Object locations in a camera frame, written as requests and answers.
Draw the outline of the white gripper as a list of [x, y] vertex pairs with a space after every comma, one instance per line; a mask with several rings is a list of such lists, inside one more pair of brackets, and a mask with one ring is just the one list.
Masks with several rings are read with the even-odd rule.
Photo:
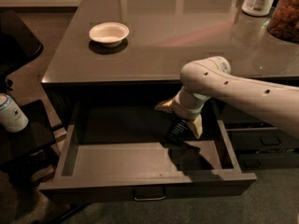
[[208, 96], [189, 92], [182, 87], [177, 95], [172, 99], [167, 99], [158, 103], [154, 109], [164, 113], [172, 113], [187, 120], [187, 126], [196, 139], [203, 133], [202, 116], [200, 115]]

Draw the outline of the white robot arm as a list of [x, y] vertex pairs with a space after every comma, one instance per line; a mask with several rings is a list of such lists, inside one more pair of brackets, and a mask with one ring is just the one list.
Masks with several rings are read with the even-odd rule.
[[229, 62], [220, 56], [185, 64], [180, 71], [178, 94], [155, 106], [178, 120], [167, 136], [176, 142], [190, 131], [202, 135], [201, 111], [205, 102], [217, 98], [294, 137], [299, 136], [299, 89], [260, 80], [235, 77]]

